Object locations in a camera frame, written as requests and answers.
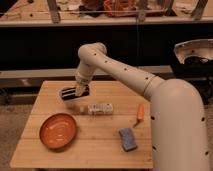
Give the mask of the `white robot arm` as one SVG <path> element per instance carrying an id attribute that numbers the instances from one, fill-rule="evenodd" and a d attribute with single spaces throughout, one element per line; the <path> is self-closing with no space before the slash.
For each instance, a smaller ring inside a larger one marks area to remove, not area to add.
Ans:
<path id="1" fill-rule="evenodd" d="M 101 69 L 150 101 L 153 171 L 211 171 L 202 98 L 182 79 L 164 80 L 106 56 L 102 43 L 78 50 L 79 86 L 87 85 Z"/>

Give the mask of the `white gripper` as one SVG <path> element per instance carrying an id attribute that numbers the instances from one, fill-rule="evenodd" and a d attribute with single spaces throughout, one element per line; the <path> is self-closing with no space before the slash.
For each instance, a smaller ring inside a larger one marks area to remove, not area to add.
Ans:
<path id="1" fill-rule="evenodd" d="M 78 83 L 75 87 L 75 95 L 77 97 L 84 96 L 87 94 L 86 86 L 90 83 L 93 78 L 94 68 L 87 65 L 79 65 L 75 79 Z"/>

